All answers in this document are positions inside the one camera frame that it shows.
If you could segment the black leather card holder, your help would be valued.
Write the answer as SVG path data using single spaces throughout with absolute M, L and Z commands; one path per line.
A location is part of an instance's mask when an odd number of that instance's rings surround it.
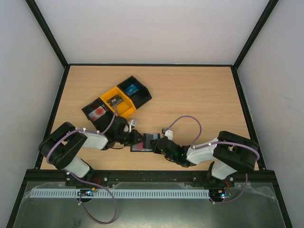
M 130 147 L 130 152 L 153 152 L 151 141 L 160 139 L 159 133 L 144 133 L 137 144 Z

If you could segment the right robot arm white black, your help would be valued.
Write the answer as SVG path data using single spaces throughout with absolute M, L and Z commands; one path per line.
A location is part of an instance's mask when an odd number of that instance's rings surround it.
M 260 159 L 257 142 L 242 136 L 221 131 L 217 138 L 194 146 L 180 146 L 167 136 L 151 141 L 154 153 L 184 168 L 217 159 L 207 174 L 208 183 L 218 186 L 227 176 L 235 172 L 249 173 Z

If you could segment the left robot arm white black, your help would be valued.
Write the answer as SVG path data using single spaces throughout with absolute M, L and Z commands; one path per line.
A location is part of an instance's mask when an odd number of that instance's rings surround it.
M 92 131 L 65 122 L 40 143 L 38 151 L 56 169 L 83 178 L 92 168 L 78 158 L 80 149 L 107 150 L 116 143 L 133 146 L 144 140 L 144 136 L 121 116 L 100 117 L 95 122 L 95 128 Z

